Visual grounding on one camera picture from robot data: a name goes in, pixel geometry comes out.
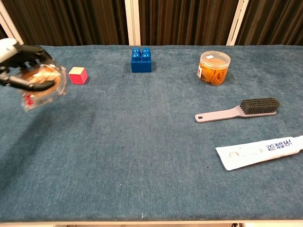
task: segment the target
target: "toy building block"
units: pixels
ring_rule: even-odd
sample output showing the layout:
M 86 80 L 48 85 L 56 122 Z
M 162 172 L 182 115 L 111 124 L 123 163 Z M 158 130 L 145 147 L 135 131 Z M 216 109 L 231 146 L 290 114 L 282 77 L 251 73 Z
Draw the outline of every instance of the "toy building block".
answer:
M 151 72 L 152 71 L 152 54 L 149 48 L 144 48 L 142 52 L 139 48 L 132 51 L 132 72 Z
M 73 84 L 84 84 L 87 80 L 86 69 L 83 67 L 73 67 L 68 75 Z

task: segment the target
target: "brush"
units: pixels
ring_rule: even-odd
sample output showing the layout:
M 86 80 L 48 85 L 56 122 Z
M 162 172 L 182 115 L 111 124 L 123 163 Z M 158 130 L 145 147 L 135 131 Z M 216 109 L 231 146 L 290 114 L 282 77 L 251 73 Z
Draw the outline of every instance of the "brush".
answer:
M 243 100 L 241 105 L 222 110 L 195 115 L 197 123 L 219 121 L 235 117 L 261 117 L 275 115 L 280 103 L 274 98 L 255 98 Z

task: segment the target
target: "blue lego brick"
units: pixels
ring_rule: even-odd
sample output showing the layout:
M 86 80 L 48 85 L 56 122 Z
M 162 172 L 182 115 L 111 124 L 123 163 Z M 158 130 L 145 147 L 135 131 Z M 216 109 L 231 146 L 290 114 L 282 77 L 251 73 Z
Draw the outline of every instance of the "blue lego brick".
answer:
M 142 52 L 139 48 L 132 51 L 132 72 L 151 72 L 152 71 L 152 54 L 149 48 L 144 48 Z

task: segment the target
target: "brush bristles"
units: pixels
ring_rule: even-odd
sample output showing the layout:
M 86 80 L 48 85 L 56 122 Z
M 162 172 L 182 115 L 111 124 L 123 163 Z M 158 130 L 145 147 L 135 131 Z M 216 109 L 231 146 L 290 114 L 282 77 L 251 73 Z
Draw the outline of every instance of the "brush bristles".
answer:
M 243 100 L 240 108 L 245 114 L 273 113 L 280 106 L 274 98 L 255 98 Z

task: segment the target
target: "robotic hand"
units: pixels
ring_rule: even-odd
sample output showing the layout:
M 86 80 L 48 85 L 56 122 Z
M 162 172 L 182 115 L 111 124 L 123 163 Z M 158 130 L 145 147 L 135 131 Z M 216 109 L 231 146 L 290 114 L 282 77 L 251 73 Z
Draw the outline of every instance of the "robotic hand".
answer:
M 13 38 L 0 40 L 0 85 L 18 88 L 24 91 L 45 91 L 55 85 L 55 81 L 31 83 L 20 77 L 9 75 L 9 68 L 25 71 L 40 62 L 52 60 L 51 56 L 39 46 L 20 45 Z

